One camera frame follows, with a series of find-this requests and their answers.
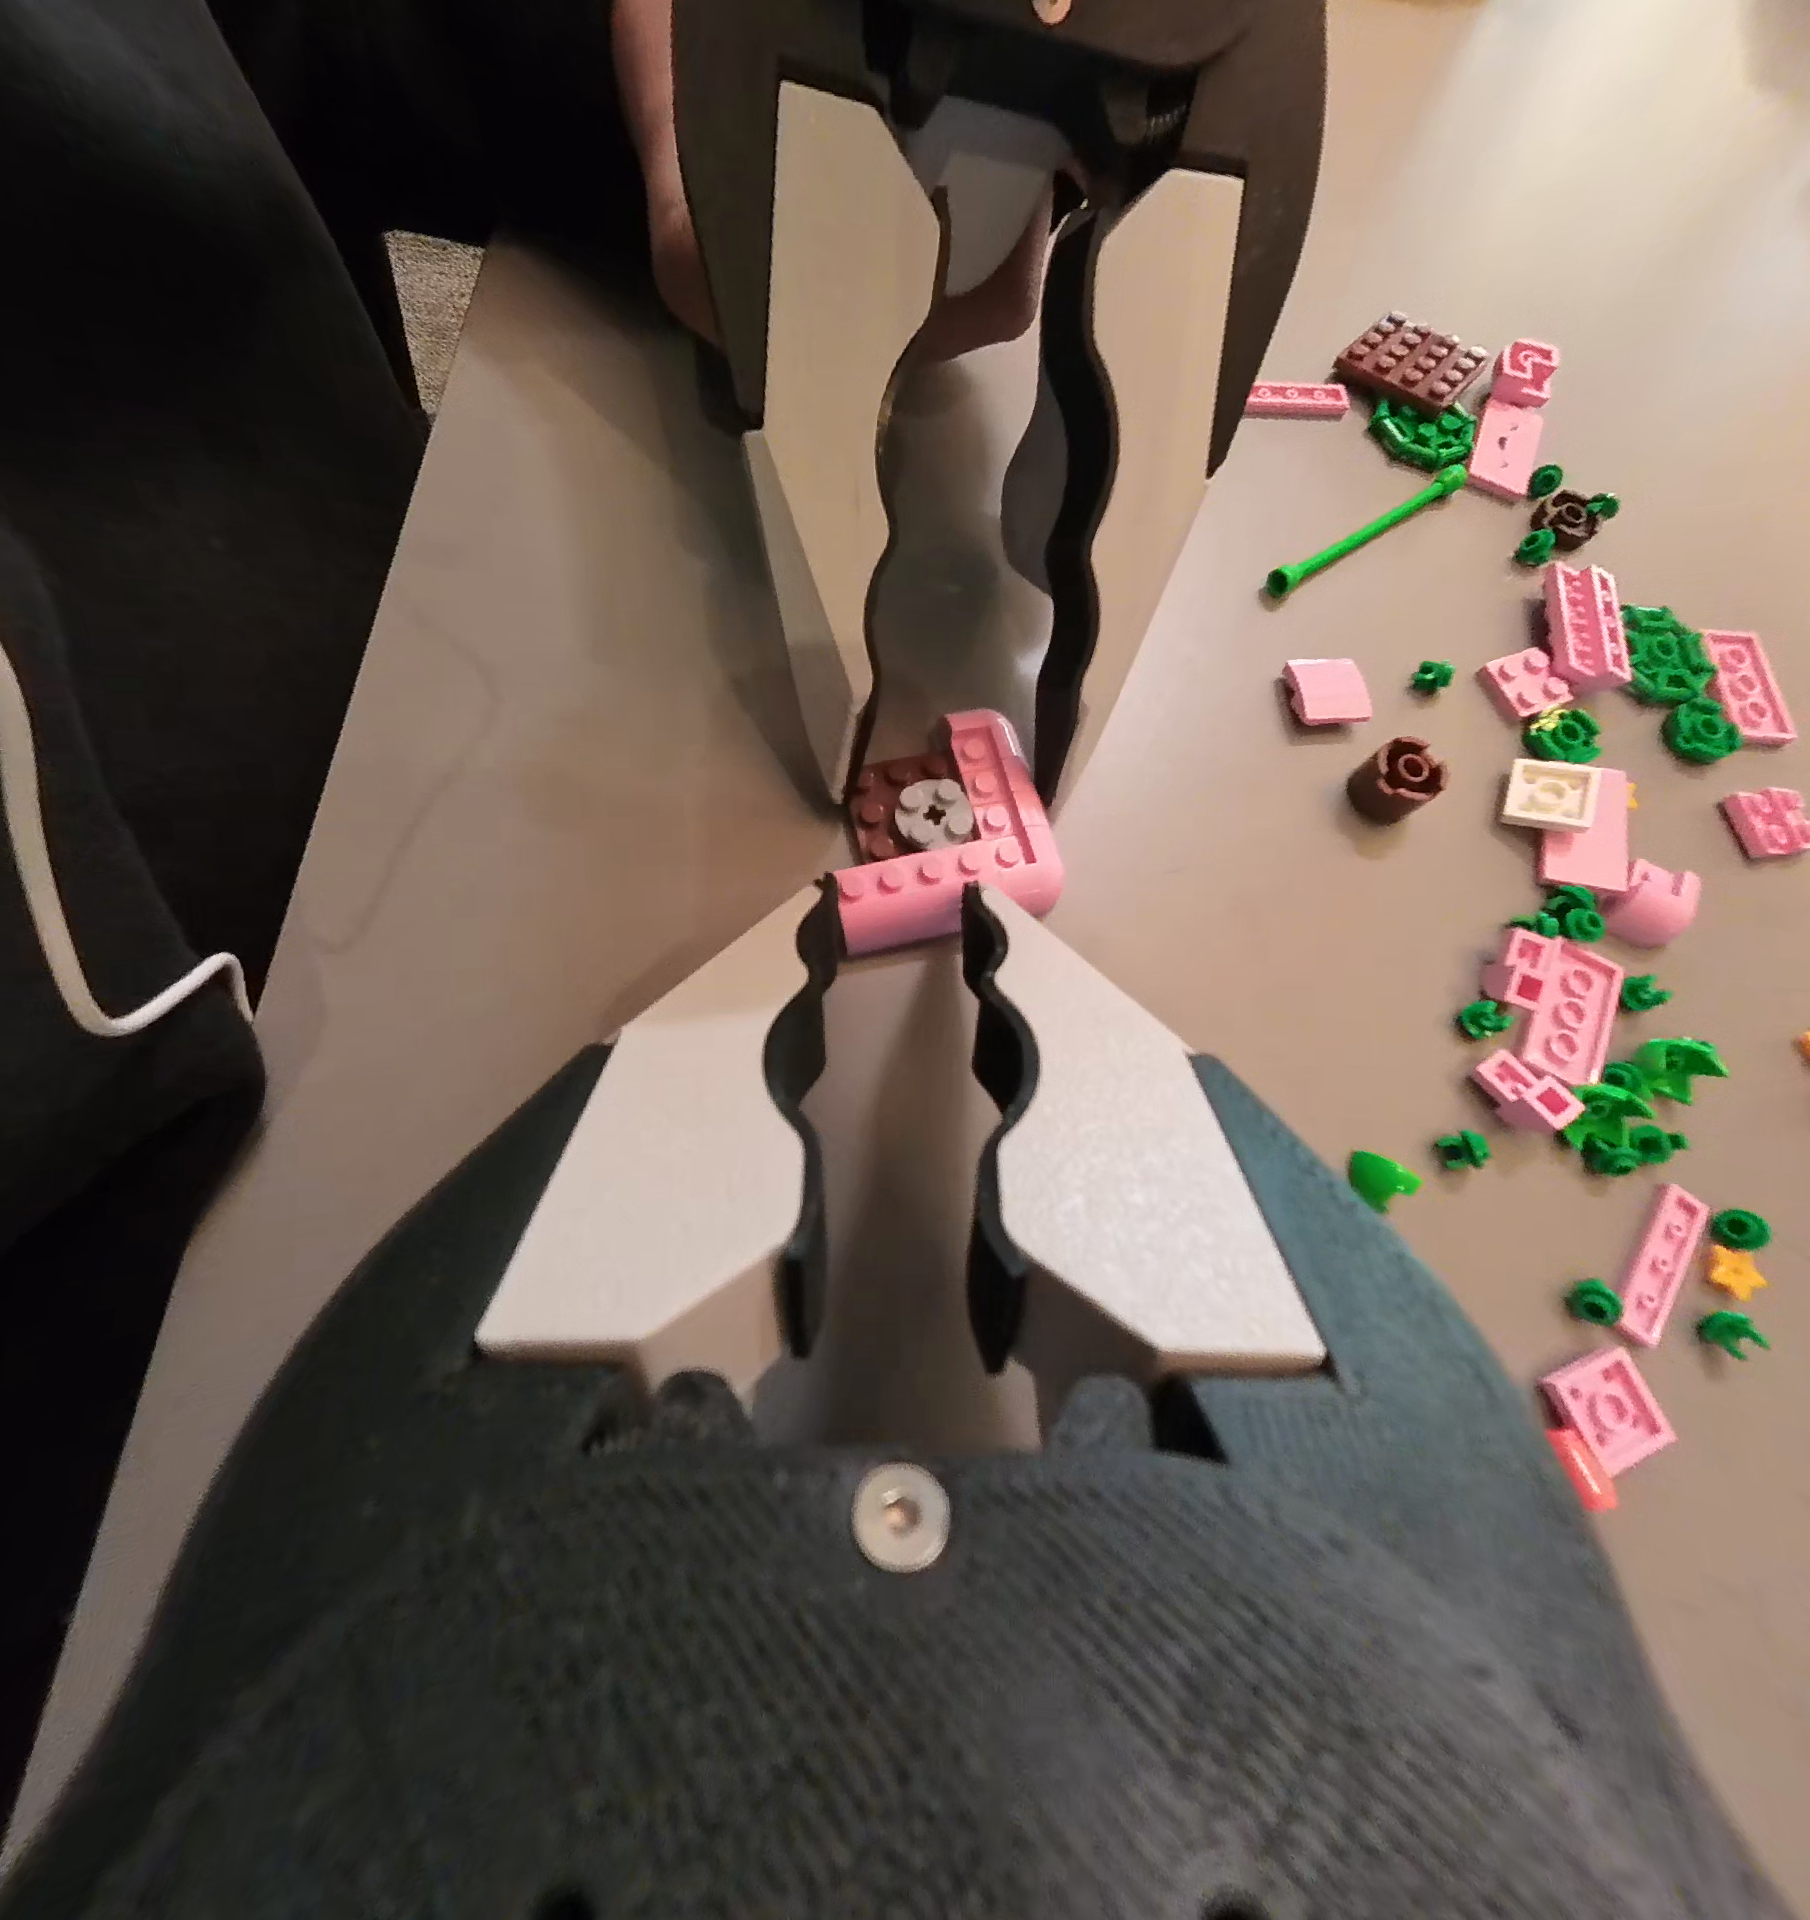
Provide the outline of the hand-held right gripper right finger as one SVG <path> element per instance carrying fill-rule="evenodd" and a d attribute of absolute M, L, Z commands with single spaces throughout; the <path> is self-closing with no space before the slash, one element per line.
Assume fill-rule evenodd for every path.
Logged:
<path fill-rule="evenodd" d="M 1298 1377 L 1323 1338 L 1195 1054 L 993 886 L 963 899 L 971 1074 L 998 1110 L 966 1255 L 971 1334 L 1037 1413 L 1084 1377 Z"/>

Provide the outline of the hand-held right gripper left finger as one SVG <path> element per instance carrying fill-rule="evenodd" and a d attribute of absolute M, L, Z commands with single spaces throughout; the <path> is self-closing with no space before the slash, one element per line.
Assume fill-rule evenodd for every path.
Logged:
<path fill-rule="evenodd" d="M 803 1353 L 822 1166 L 800 1102 L 823 1066 L 833 886 L 803 886 L 604 1053 L 502 1279 L 483 1354 L 753 1389 Z"/>

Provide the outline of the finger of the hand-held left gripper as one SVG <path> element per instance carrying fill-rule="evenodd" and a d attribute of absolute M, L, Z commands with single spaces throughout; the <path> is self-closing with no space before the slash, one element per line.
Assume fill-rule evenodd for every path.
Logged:
<path fill-rule="evenodd" d="M 1034 692 L 1048 806 L 1104 731 L 1206 499 L 1241 203 L 1241 180 L 1171 169 L 1128 204 L 1070 210 L 1047 257 L 1003 532 L 1050 603 Z"/>
<path fill-rule="evenodd" d="M 748 480 L 822 783 L 844 799 L 873 695 L 892 379 L 941 288 L 941 214 L 876 108 L 777 92 L 765 411 Z"/>

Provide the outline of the pink and brown brick assembly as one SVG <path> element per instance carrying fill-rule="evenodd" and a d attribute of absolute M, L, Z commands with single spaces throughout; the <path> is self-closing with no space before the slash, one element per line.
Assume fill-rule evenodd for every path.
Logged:
<path fill-rule="evenodd" d="M 1061 899 L 1061 853 L 1001 713 L 948 713 L 937 746 L 865 764 L 844 810 L 859 858 L 833 883 L 850 958 L 957 933 L 968 886 L 1034 918 Z"/>

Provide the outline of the person's left hand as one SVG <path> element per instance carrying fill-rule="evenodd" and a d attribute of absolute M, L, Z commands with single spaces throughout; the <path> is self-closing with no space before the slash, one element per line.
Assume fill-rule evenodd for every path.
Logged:
<path fill-rule="evenodd" d="M 619 104 L 645 181 L 655 288 L 705 343 L 719 343 L 678 156 L 673 2 L 612 2 L 609 42 Z"/>

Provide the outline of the brown square studded plate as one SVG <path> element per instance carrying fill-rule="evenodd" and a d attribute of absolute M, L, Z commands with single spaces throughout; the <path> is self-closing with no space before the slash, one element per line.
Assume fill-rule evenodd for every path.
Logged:
<path fill-rule="evenodd" d="M 1467 395 L 1490 360 L 1488 347 L 1388 310 L 1335 356 L 1332 376 L 1371 395 L 1409 404 L 1425 416 L 1436 416 Z"/>

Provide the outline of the green rod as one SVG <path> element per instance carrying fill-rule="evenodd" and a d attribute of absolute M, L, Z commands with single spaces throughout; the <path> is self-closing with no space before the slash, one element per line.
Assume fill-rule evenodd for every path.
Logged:
<path fill-rule="evenodd" d="M 1383 535 L 1395 532 L 1399 526 L 1417 517 L 1426 508 L 1452 499 L 1467 485 L 1467 467 L 1461 462 L 1452 462 L 1441 467 L 1420 492 L 1407 497 L 1406 500 L 1393 505 L 1385 513 L 1364 522 L 1353 532 L 1342 534 L 1340 537 L 1328 541 L 1323 548 L 1307 554 L 1295 563 L 1280 563 L 1272 567 L 1259 593 L 1266 603 L 1275 605 L 1290 596 L 1303 582 L 1320 576 L 1328 567 L 1336 565 L 1344 556 L 1361 551 L 1364 546 L 1380 540 Z"/>

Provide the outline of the brown round brick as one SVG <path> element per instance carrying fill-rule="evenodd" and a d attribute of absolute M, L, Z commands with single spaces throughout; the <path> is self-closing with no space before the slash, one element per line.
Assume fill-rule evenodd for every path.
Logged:
<path fill-rule="evenodd" d="M 1373 826 L 1406 822 L 1444 792 L 1450 770 L 1426 737 L 1395 736 L 1347 780 L 1352 809 Z"/>

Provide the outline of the scattered pink bricks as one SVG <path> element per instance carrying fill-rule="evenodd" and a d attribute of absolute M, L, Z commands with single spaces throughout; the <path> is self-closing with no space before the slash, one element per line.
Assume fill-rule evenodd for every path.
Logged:
<path fill-rule="evenodd" d="M 1496 353 L 1386 309 L 1330 362 L 1330 382 L 1255 382 L 1249 418 L 1340 418 L 1355 394 L 1367 433 L 1421 488 L 1322 551 L 1272 567 L 1259 598 L 1275 606 L 1332 565 L 1460 492 L 1521 508 L 1512 561 L 1533 576 L 1537 634 L 1471 678 L 1515 727 L 1494 822 L 1533 843 L 1541 900 L 1503 922 L 1456 1030 L 1488 1051 L 1469 1079 L 1492 1117 L 1568 1148 L 1598 1180 L 1667 1168 L 1686 1151 L 1666 1107 L 1726 1079 L 1720 1049 L 1696 1035 L 1652 1035 L 1614 1051 L 1616 1023 L 1671 998 L 1655 973 L 1628 973 L 1605 943 L 1652 954 L 1699 918 L 1704 877 L 1633 850 L 1636 783 L 1601 761 L 1593 706 L 1622 692 L 1657 719 L 1657 740 L 1688 770 L 1799 737 L 1777 659 L 1751 629 L 1699 628 L 1667 605 L 1627 601 L 1612 569 L 1579 561 L 1621 511 L 1614 492 L 1579 489 L 1541 457 L 1543 416 L 1560 370 L 1556 345 L 1515 338 Z M 1690 1337 L 1734 1362 L 1769 1348 L 1747 1303 L 1765 1284 L 1756 1255 L 1770 1222 L 1750 1206 L 1712 1208 L 1663 1178 L 1614 1279 L 1579 1279 L 1564 1311 L 1608 1337 L 1538 1379 L 1545 1439 L 1588 1514 L 1612 1512 L 1614 1481 L 1677 1439 L 1638 1354 L 1654 1353 L 1704 1262 L 1722 1303 Z"/>

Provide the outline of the scattered green plant pieces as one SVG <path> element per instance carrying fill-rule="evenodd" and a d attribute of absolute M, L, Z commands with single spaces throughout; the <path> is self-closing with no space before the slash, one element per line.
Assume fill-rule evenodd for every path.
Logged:
<path fill-rule="evenodd" d="M 1515 428 L 1538 421 L 1515 407 L 1486 404 L 1469 467 L 1452 461 L 1466 464 L 1471 482 L 1490 478 L 1476 457 L 1492 448 L 1492 416 Z M 1453 436 L 1453 428 L 1463 425 L 1457 411 L 1417 421 L 1407 407 L 1385 399 L 1371 413 L 1373 436 L 1397 441 L 1395 450 L 1433 475 L 1444 467 L 1441 453 L 1463 450 L 1463 436 Z M 1534 467 L 1515 494 L 1531 513 L 1513 559 L 1537 567 L 1538 587 L 1541 567 L 1568 563 L 1568 552 L 1548 551 L 1549 535 L 1543 548 L 1526 541 L 1537 500 L 1561 489 L 1560 478 L 1561 467 Z M 1635 675 L 1616 689 L 1657 716 L 1659 741 L 1677 762 L 1707 770 L 1750 746 L 1795 740 L 1756 635 L 1697 629 L 1663 605 L 1618 603 Z M 1485 662 L 1478 684 L 1515 721 L 1515 758 L 1601 762 L 1604 724 L 1584 703 L 1610 689 L 1575 692 L 1553 675 L 1543 603 L 1541 629 L 1543 645 Z M 1513 1132 L 1558 1143 L 1599 1182 L 1673 1166 L 1688 1151 L 1688 1140 L 1663 1109 L 1688 1107 L 1697 1081 L 1729 1078 L 1720 1049 L 1705 1039 L 1648 1034 L 1622 1053 L 1616 1049 L 1618 1021 L 1666 1009 L 1671 987 L 1655 972 L 1627 972 L 1605 943 L 1631 954 L 1661 953 L 1696 928 L 1704 906 L 1697 872 L 1673 869 L 1633 850 L 1631 817 L 1638 806 L 1636 782 L 1628 782 L 1631 809 L 1593 831 L 1515 828 L 1533 845 L 1538 902 L 1501 922 L 1494 948 L 1480 962 L 1476 993 L 1452 1018 L 1461 1039 L 1485 1049 L 1469 1078 L 1490 1116 Z M 1568 1286 L 1566 1311 L 1655 1346 L 1677 1289 L 1699 1252 L 1725 1244 L 1756 1255 L 1769 1239 L 1762 1214 L 1739 1206 L 1712 1214 L 1697 1196 L 1659 1180 L 1652 1215 L 1618 1279 Z"/>

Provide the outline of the white square tile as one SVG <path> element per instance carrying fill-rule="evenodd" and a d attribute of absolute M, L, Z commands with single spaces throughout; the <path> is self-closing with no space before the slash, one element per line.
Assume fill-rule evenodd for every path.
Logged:
<path fill-rule="evenodd" d="M 1496 822 L 1537 831 L 1593 831 L 1631 809 L 1627 774 L 1601 762 L 1513 758 L 1496 801 Z"/>

